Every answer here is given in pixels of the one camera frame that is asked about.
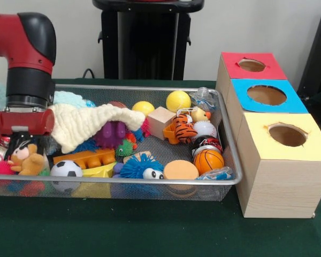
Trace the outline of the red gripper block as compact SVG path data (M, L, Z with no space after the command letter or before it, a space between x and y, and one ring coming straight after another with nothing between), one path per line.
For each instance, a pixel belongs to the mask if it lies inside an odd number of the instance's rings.
M28 132L36 136L37 153L44 155L47 136L55 124L55 116L51 109L42 112L7 112L0 111L0 134L11 135L7 148L7 160L17 147L18 132Z

